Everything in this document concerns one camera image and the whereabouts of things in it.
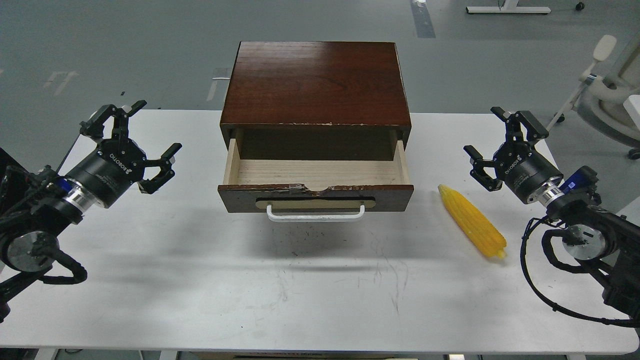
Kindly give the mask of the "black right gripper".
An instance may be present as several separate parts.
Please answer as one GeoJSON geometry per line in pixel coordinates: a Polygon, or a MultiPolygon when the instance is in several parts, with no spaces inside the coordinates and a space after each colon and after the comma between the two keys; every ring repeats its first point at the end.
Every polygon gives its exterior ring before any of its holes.
{"type": "Polygon", "coordinates": [[[509,112],[493,106],[490,112],[505,124],[505,142],[494,153],[494,160],[484,159],[473,145],[462,149],[470,157],[470,176],[489,192],[500,191],[504,184],[523,203],[530,204],[533,194],[544,183],[560,184],[563,174],[536,149],[538,141],[549,131],[530,111],[509,112]],[[486,168],[494,169],[496,178],[486,168]]]}

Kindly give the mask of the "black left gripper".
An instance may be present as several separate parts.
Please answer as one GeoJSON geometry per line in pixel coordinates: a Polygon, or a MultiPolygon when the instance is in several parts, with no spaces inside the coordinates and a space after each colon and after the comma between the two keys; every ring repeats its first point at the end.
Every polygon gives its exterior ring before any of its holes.
{"type": "Polygon", "coordinates": [[[99,207],[111,207],[135,182],[138,182],[142,194],[154,194],[175,175],[172,159],[182,149],[182,143],[172,143],[160,158],[149,160],[145,159],[146,153],[129,139],[130,117],[146,105],[146,100],[123,107],[106,104],[89,120],[80,123],[79,133],[97,141],[105,135],[106,121],[113,120],[111,139],[98,142],[96,148],[65,175],[67,180],[89,192],[99,207]],[[125,143],[123,149],[118,148],[119,143],[125,143]],[[138,168],[134,168],[134,163],[138,163],[138,168]],[[158,174],[144,179],[143,169],[149,167],[157,167],[158,174]]]}

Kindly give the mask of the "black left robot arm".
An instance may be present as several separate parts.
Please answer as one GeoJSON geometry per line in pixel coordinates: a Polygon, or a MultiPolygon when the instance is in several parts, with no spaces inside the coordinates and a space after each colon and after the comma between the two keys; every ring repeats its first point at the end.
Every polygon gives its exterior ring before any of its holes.
{"type": "Polygon", "coordinates": [[[146,104],[106,104],[82,121],[79,134],[96,147],[65,175],[48,165],[27,171],[1,153],[1,261],[16,271],[1,283],[2,320],[10,314],[9,301],[37,281],[75,285],[87,280],[87,270],[62,251],[58,236],[80,223],[88,209],[111,207],[134,184],[141,193],[153,194],[174,177],[180,143],[149,159],[130,138],[130,118],[146,104]]]}

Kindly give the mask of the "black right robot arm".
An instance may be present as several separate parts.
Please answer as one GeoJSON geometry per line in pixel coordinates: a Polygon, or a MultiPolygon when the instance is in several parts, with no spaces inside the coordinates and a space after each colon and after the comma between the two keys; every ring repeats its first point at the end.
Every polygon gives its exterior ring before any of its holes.
{"type": "Polygon", "coordinates": [[[640,228],[622,215],[601,207],[597,172],[581,166],[569,178],[539,153],[535,145],[549,136],[548,130],[529,111],[509,112],[494,106],[492,114],[505,125],[505,141],[491,159],[471,145],[470,175],[487,191],[508,187],[523,203],[540,203],[542,218],[532,218],[522,235],[519,260],[531,290],[555,312],[583,321],[625,328],[639,327],[640,228]],[[587,316],[551,301],[535,287],[526,254],[530,235],[540,224],[550,228],[541,238],[549,264],[571,274],[587,274],[601,285],[605,305],[628,319],[587,316]]]}

